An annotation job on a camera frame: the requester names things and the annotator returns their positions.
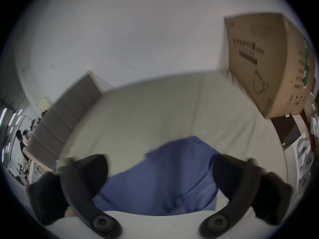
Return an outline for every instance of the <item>green stripe on box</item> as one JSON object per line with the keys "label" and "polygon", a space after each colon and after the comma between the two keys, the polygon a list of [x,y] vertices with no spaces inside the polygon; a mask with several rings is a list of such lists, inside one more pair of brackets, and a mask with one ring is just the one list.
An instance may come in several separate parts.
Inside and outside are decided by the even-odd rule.
{"label": "green stripe on box", "polygon": [[303,88],[305,89],[307,87],[308,72],[309,72],[309,50],[308,50],[309,43],[305,38],[303,38],[303,43],[305,45],[306,65],[305,65],[305,71],[303,73],[302,82],[304,84]]}

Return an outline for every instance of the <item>white sheet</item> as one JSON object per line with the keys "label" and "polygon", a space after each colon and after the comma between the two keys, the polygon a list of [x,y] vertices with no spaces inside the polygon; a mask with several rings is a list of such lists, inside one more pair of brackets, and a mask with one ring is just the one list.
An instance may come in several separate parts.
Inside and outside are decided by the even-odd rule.
{"label": "white sheet", "polygon": [[[106,154],[109,175],[123,172],[168,141],[195,135],[222,154],[255,158],[287,181],[283,149],[270,120],[218,72],[143,82],[106,93],[86,114],[61,154]],[[218,194],[217,210],[228,200]]]}

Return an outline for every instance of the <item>packaging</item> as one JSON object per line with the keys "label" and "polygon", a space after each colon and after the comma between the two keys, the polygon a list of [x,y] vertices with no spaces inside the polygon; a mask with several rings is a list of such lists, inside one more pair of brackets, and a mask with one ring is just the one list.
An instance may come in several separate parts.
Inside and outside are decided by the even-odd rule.
{"label": "packaging", "polygon": [[303,110],[305,111],[305,115],[307,117],[307,123],[309,124],[311,117],[313,117],[314,114],[318,114],[318,106],[314,100],[314,96],[312,93],[310,93],[310,96]]}
{"label": "packaging", "polygon": [[225,19],[229,69],[266,119],[300,114],[314,81],[313,49],[282,14]]}

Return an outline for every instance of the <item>blue garment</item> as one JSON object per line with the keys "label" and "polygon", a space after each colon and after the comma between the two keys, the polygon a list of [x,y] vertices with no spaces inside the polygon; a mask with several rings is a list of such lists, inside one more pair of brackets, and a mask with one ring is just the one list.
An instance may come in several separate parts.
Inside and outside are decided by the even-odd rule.
{"label": "blue garment", "polygon": [[217,155],[195,136],[169,142],[147,153],[140,164],[109,177],[93,202],[101,211],[154,216],[214,210]]}

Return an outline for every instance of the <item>black plastic bracket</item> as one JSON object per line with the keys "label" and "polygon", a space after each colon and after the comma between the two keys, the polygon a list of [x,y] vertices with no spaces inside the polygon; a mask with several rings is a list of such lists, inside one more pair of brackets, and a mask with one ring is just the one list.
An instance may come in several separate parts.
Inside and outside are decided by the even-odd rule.
{"label": "black plastic bracket", "polygon": [[261,178],[261,168],[236,158],[220,155],[213,163],[213,177],[229,203],[206,218],[199,227],[204,238],[217,238],[231,229],[247,212],[255,199]]}
{"label": "black plastic bracket", "polygon": [[107,171],[103,155],[92,155],[76,162],[70,160],[60,174],[60,182],[66,201],[78,217],[101,237],[113,239],[122,233],[121,225],[92,202],[106,182]]}

